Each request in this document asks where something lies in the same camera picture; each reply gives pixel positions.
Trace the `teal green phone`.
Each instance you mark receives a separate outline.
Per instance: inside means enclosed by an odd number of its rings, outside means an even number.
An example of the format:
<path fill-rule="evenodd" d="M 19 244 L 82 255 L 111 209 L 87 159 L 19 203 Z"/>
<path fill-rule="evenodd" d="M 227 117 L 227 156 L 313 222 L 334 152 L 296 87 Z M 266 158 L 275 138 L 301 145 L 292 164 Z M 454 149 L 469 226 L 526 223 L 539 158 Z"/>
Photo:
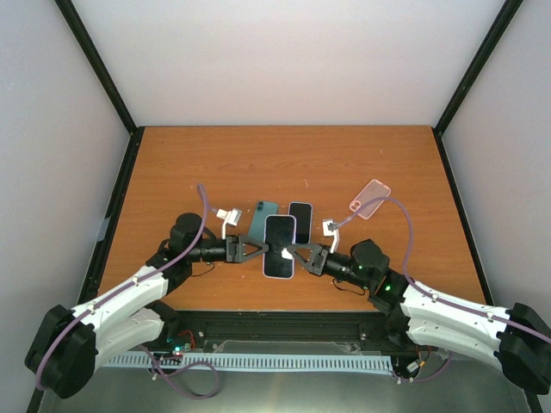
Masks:
<path fill-rule="evenodd" d="M 255 208 L 248 230 L 248 236 L 262 242 L 264 240 L 265 220 L 269 215 L 278 214 L 279 205 L 275 202 L 260 200 Z"/>

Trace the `pink phone case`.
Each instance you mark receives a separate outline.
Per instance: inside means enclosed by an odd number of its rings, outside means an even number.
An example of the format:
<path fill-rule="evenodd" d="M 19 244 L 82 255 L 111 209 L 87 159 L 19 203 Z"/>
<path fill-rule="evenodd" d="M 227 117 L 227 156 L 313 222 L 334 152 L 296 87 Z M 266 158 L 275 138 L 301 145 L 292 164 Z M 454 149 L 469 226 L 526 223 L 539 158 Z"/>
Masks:
<path fill-rule="evenodd" d="M 372 179 L 349 203 L 349 210 L 353 213 L 358 212 L 357 216 L 361 219 L 370 219 L 388 197 L 392 190 L 385 183 Z"/>

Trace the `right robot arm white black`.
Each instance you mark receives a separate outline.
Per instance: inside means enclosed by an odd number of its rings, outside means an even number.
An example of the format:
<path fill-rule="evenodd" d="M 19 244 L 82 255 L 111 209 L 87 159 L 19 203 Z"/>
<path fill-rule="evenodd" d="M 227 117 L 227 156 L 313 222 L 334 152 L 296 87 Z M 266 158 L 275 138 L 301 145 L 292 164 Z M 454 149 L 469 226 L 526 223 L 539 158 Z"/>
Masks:
<path fill-rule="evenodd" d="M 368 291 L 368 301 L 388 316 L 402 317 L 404 337 L 486 363 L 511 383 L 538 395 L 550 392 L 550 328 L 531 307 L 510 309 L 458 299 L 409 281 L 390 267 L 370 239 L 348 255 L 321 244 L 290 245 L 282 252 L 308 273 L 329 275 Z"/>

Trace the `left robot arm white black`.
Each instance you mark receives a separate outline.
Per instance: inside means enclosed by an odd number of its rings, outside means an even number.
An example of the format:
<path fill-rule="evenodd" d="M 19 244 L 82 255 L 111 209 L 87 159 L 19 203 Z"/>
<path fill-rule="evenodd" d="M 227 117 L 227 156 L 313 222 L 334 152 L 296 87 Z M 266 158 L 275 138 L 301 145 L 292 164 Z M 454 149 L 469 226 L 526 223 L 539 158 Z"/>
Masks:
<path fill-rule="evenodd" d="M 45 314 L 24 359 L 36 387 L 69 398 L 129 349 L 154 341 L 170 346 L 179 325 L 162 299 L 192 275 L 193 263 L 247 262 L 268 249 L 243 234 L 216 237 L 199 215 L 180 215 L 158 251 L 128 280 L 81 305 L 56 305 Z"/>

